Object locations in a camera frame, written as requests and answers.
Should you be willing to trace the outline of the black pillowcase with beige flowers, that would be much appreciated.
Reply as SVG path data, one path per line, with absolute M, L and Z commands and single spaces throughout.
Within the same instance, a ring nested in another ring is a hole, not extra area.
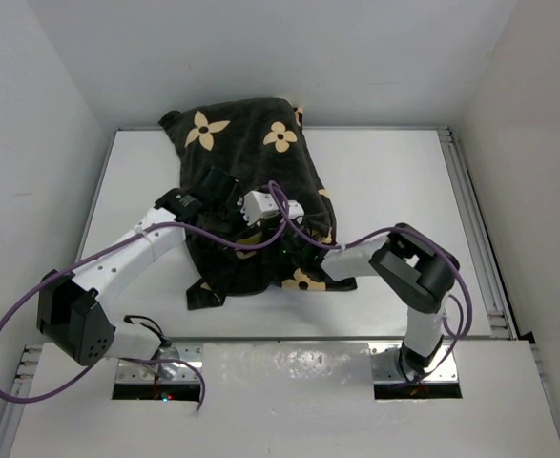
M 173 143 L 179 158 L 180 188 L 197 184 L 216 166 L 236 178 L 242 195 L 263 191 L 275 181 L 286 197 L 299 203 L 304 217 L 298 226 L 313 239 L 332 244 L 337 220 L 302 132 L 302 114 L 283 98 L 252 98 L 170 111 L 159 126 Z M 229 248 L 189 233 L 186 246 L 200 274 L 186 292 L 190 311 L 219 307 L 229 297 L 252 296 L 274 285 L 283 289 L 350 292 L 307 281 L 302 287 L 276 264 L 281 218 L 264 219 L 232 232 L 211 232 L 237 244 Z

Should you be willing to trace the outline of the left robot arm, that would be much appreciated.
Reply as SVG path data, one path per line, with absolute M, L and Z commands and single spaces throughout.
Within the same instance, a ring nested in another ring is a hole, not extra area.
M 218 167 L 189 190 L 173 188 L 155 201 L 113 248 L 66 274 L 51 271 L 38 298 L 36 325 L 42 335 L 82 366 L 103 357 L 150 360 L 162 338 L 143 325 L 112 322 L 113 302 L 156 260 L 186 240 L 183 224 L 236 213 L 240 186 Z

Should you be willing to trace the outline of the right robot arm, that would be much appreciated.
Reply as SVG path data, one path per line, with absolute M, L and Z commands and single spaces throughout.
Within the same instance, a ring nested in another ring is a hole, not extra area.
M 378 277 L 407 307 L 398 350 L 403 377 L 422 378 L 443 342 L 445 300 L 460 264 L 414 227 L 398 223 L 345 247 L 323 244 L 299 230 L 280 238 L 280 252 L 297 268 L 297 287 L 307 281 L 351 288 L 357 278 Z

